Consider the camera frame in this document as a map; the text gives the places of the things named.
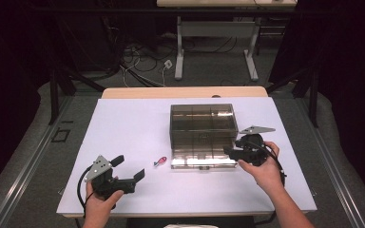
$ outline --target white table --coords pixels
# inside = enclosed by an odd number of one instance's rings
[[[162,156],[171,158],[172,104],[232,104],[239,130],[252,124],[274,127],[275,132],[262,137],[280,147],[279,160],[288,176],[287,191],[303,212],[317,209],[272,98],[122,98],[98,101],[57,213],[69,218],[83,215],[76,195],[77,182],[99,155],[108,160],[125,156],[125,161],[114,168],[114,175],[120,179],[132,178],[145,169],[145,178],[137,183],[135,193],[124,195],[111,212],[114,217],[238,216],[273,212],[267,195],[239,166],[208,171],[171,169],[169,161],[153,166]],[[85,185],[82,185],[85,198]]]
[[[263,7],[268,9],[293,9],[296,0],[157,0],[158,7],[166,8],[250,8]],[[259,35],[260,18],[253,21],[232,22],[203,22],[182,21],[177,17],[177,62],[175,79],[183,77],[183,37],[251,37],[248,49],[244,50],[244,57],[252,81],[258,80],[257,70],[253,60],[255,44]]]

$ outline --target desk leg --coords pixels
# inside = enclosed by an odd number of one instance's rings
[[[256,82],[259,77],[256,66],[254,64],[253,54],[256,47],[256,42],[259,35],[260,18],[256,18],[253,35],[251,36],[250,47],[244,51],[245,61],[247,62],[248,71],[250,72],[251,81]]]
[[[177,17],[177,63],[175,79],[181,80],[183,77],[183,36],[182,36],[182,18]]]

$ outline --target gray floor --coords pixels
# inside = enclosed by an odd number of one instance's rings
[[[195,49],[209,51],[218,48],[225,40],[201,38],[190,40],[185,44],[187,50],[189,50],[189,45],[195,43]],[[243,58],[242,50],[247,48],[247,42],[239,40],[235,48],[227,53],[190,53],[187,51],[182,80],[174,80],[174,67],[172,67],[164,72],[165,84],[167,86],[268,86],[267,78],[274,63],[279,41],[266,39],[259,56],[256,56],[259,73],[257,82],[249,80]],[[166,56],[164,53],[168,53],[169,49],[160,47],[159,52],[161,54],[158,54],[157,58]],[[140,74],[162,83],[163,62],[167,59],[175,63],[175,52],[159,61],[154,70],[140,72]],[[137,67],[149,69],[154,64],[152,59],[142,56]],[[128,75],[125,77],[125,81],[128,86],[141,86]],[[115,76],[97,81],[97,83],[108,87],[125,86],[121,71]],[[50,115],[48,85],[43,85],[39,89],[42,101],[34,122],[0,176],[0,226],[75,226],[73,219],[64,218],[55,213],[61,198],[58,192],[67,183],[97,99],[101,96],[100,93],[86,85],[79,82],[75,82],[75,84],[78,88],[77,95],[71,98],[61,97],[63,112],[52,127],[48,126]],[[307,217],[316,227],[365,227],[365,186],[341,150],[329,101],[323,96],[318,97],[319,129],[315,129],[310,125],[304,113],[307,98],[293,99],[290,94],[292,88],[293,85],[287,85],[272,93],[271,97],[274,98],[304,176],[312,191],[317,193],[315,201],[318,210],[308,213]],[[65,142],[51,141],[53,135],[50,133],[58,127],[69,130]],[[336,176],[332,175],[332,167],[327,166],[324,150],[328,150],[330,159],[334,161],[334,171],[337,170]],[[24,167],[28,167],[30,158],[33,158],[36,153],[41,153],[41,159],[36,160],[36,165],[32,170],[25,170]],[[19,179],[21,174],[29,174],[29,180],[24,181],[26,188],[24,191],[18,192],[17,200],[11,200],[8,198],[10,189],[15,183],[22,181]],[[340,181],[345,183],[345,189],[343,186],[338,188],[337,184],[333,184],[337,182],[337,177],[340,177]],[[349,198],[342,197],[341,194],[344,192],[353,200],[355,208],[358,210],[356,213],[361,215],[362,219],[354,218],[354,212],[346,209]],[[107,227],[114,226],[125,227],[125,219],[112,218]],[[274,220],[263,227],[279,226],[278,222]]]

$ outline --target person's right hand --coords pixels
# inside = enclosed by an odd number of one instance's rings
[[[273,142],[264,142],[265,145],[279,155],[279,148]],[[273,191],[283,187],[280,180],[278,165],[273,158],[268,156],[265,163],[261,166],[254,166],[243,160],[239,160],[239,166],[247,173],[251,174],[256,180],[258,186],[270,195]]]
[[[111,208],[123,196],[124,191],[114,192],[107,200],[100,199],[93,191],[91,181],[86,183],[86,219],[84,228],[102,228],[106,226]]]

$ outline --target clear plastic box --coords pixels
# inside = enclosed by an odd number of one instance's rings
[[[172,168],[231,168],[223,147],[238,136],[231,104],[174,104],[170,112]]]

